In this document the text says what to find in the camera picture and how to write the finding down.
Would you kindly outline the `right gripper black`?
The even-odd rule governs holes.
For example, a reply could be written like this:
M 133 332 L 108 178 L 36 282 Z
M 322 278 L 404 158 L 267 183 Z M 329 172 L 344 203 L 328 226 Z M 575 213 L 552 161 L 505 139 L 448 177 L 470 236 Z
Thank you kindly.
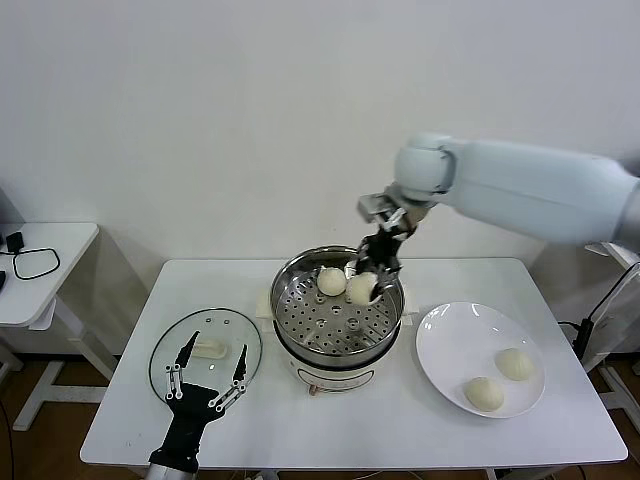
M 370 288 L 368 302 L 375 303 L 383 293 L 396 286 L 401 263 L 397 258 L 402 243 L 409 237 L 406 232 L 393 233 L 379 229 L 366 236 L 344 266 L 346 277 L 368 272 Z

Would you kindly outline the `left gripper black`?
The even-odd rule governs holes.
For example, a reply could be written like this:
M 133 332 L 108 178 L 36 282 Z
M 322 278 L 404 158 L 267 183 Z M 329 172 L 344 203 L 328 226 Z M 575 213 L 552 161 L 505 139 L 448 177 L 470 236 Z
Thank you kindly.
M 173 364 L 165 367 L 166 399 L 173 418 L 162 445 L 153 451 L 149 462 L 179 471 L 197 471 L 197 455 L 205 427 L 221 417 L 246 393 L 247 349 L 244 345 L 237 361 L 230 388 L 222 395 L 215 389 L 183 383 L 183 370 L 191 358 L 197 337 L 196 330 L 182 346 Z

